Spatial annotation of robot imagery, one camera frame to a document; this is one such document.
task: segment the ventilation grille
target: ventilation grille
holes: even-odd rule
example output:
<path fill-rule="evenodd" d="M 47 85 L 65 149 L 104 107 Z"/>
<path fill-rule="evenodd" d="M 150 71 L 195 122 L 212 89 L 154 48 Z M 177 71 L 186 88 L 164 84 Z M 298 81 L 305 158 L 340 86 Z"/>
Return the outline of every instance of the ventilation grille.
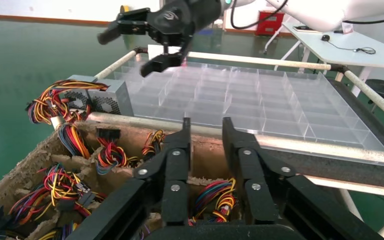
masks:
<path fill-rule="evenodd" d="M 94 97 L 95 110 L 100 113 L 121 115 L 119 105 L 111 97 Z"/>
<path fill-rule="evenodd" d="M 86 103 L 88 98 L 84 94 L 75 91 L 68 91 L 64 93 L 64 97 L 75 99 L 74 101 L 70 101 L 68 103 L 68 107 L 70 109 L 86 110 Z"/>

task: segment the computer mouse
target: computer mouse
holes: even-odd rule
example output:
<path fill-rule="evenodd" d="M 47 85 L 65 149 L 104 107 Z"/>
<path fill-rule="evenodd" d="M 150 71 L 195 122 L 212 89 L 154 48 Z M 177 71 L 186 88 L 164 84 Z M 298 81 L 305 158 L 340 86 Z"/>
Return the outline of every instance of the computer mouse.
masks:
<path fill-rule="evenodd" d="M 329 36 L 329 35 L 325 34 L 325 35 L 321 36 L 322 41 L 329 42 L 330 39 L 331 39 L 331 36 Z"/>

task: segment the white table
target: white table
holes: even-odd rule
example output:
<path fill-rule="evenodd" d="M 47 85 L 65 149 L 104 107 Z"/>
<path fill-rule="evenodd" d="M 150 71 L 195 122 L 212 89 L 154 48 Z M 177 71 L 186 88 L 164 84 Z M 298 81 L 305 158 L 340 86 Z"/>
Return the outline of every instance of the white table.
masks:
<path fill-rule="evenodd" d="M 283 22 L 283 27 L 291 32 L 298 41 L 293 47 L 281 58 L 285 60 L 301 43 L 305 46 L 303 62 L 307 62 L 310 51 L 316 55 L 321 61 L 329 64 L 341 64 L 351 66 L 362 66 L 363 70 L 359 75 L 362 81 L 366 81 L 373 67 L 384 68 L 384 43 L 374 40 L 358 32 L 349 34 L 340 34 L 333 32 L 301 32 L 296 31 L 294 26 L 299 26 L 299 23 Z M 330 36 L 330 42 L 340 48 L 357 49 L 370 47 L 376 50 L 376 54 L 370 55 L 362 51 L 353 52 L 352 50 L 343 50 L 334 47 L 328 42 L 322 41 L 323 35 Z M 352 88 L 352 93 L 358 96 L 360 89 L 356 86 Z"/>

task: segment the robotic arm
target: robotic arm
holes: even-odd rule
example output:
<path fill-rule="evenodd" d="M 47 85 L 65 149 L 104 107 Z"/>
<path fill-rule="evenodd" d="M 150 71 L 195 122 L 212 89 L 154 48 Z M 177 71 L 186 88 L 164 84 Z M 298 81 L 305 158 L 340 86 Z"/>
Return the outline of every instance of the robotic arm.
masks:
<path fill-rule="evenodd" d="M 236 6 L 250 4 L 255 0 L 236 0 Z M 275 8 L 287 3 L 282 11 L 310 28 L 328 32 L 342 21 L 384 14 L 384 0 L 266 0 Z M 232 6 L 231 0 L 176 0 L 164 5 L 159 11 L 149 8 L 117 15 L 115 21 L 98 35 L 105 45 L 120 35 L 148 34 L 164 46 L 164 53 L 145 63 L 140 74 L 146 77 L 152 72 L 163 72 L 169 67 L 178 67 L 188 55 L 190 43 L 199 32 Z M 169 46 L 180 46 L 180 51 L 170 54 Z"/>

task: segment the colorful wires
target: colorful wires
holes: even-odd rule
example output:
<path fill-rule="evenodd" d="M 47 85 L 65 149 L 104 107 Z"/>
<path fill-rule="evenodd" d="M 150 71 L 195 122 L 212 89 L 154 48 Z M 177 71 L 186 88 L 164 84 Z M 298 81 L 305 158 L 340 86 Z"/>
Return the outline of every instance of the colorful wires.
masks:
<path fill-rule="evenodd" d="M 57 227 L 39 238 L 39 240 L 65 240 L 79 225 L 75 222 Z"/>
<path fill-rule="evenodd" d="M 58 129 L 58 137 L 61 140 L 61 143 L 73 156 L 83 156 L 85 159 L 91 157 L 89 149 L 83 141 L 82 135 L 74 125 L 62 125 Z"/>
<path fill-rule="evenodd" d="M 54 165 L 46 170 L 43 181 L 44 187 L 50 191 L 52 206 L 56 207 L 57 200 L 77 200 L 79 194 L 75 191 L 75 185 L 80 180 L 72 172 L 66 172 L 61 164 Z"/>
<path fill-rule="evenodd" d="M 146 138 L 145 145 L 142 149 L 144 162 L 148 161 L 161 151 L 161 143 L 164 140 L 164 136 L 165 134 L 163 133 L 163 130 L 148 133 L 148 137 Z"/>
<path fill-rule="evenodd" d="M 33 100 L 25 109 L 30 122 L 34 124 L 46 123 L 52 124 L 51 118 L 62 116 L 66 122 L 84 120 L 91 112 L 90 104 L 86 105 L 84 113 L 70 112 L 68 103 L 73 99 L 60 98 L 60 94 L 73 89 L 96 89 L 105 91 L 108 86 L 103 83 L 94 83 L 86 81 L 77 81 L 74 79 L 60 80 L 50 85 L 39 98 Z"/>
<path fill-rule="evenodd" d="M 215 181 L 207 185 L 195 201 L 194 215 L 189 219 L 190 226 L 196 225 L 197 219 L 208 205 L 217 199 L 213 216 L 208 219 L 209 222 L 225 223 L 229 220 L 229 215 L 236 204 L 236 198 L 233 196 L 236 181 L 231 178 L 229 181 Z"/>
<path fill-rule="evenodd" d="M 99 128 L 97 131 L 97 140 L 104 147 L 97 157 L 96 171 L 99 175 L 105 175 L 115 167 L 132 167 L 139 160 L 136 156 L 128 158 L 124 149 L 116 145 L 116 141 L 120 138 L 120 131 L 118 131 L 118 136 L 114 134 L 114 131 L 117 130 Z"/>
<path fill-rule="evenodd" d="M 40 184 L 17 201 L 9 210 L 11 228 L 17 228 L 31 219 L 36 221 L 42 217 L 51 206 L 51 202 L 46 199 L 48 195 L 48 190 Z"/>
<path fill-rule="evenodd" d="M 72 201 L 73 210 L 86 218 L 91 215 L 91 212 L 79 203 L 81 198 L 91 192 L 93 194 L 93 197 L 90 197 L 91 201 L 93 199 L 101 203 L 107 197 L 90 191 L 74 172 L 66 171 L 60 163 L 39 172 L 43 171 L 45 172 L 43 183 L 17 201 L 10 209 L 11 229 L 22 226 L 30 220 L 37 221 L 51 207 L 56 207 L 61 200 Z"/>

